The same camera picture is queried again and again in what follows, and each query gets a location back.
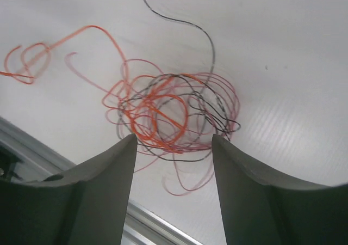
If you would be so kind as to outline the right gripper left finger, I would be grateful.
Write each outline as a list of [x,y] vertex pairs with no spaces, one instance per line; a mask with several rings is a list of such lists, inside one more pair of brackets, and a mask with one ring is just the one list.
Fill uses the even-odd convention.
[[136,160],[130,134],[43,181],[1,181],[1,244],[120,244]]

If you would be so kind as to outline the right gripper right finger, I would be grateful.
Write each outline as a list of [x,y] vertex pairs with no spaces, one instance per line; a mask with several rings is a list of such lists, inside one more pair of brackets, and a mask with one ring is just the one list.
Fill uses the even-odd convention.
[[347,244],[347,185],[290,176],[217,134],[212,154],[228,244]]

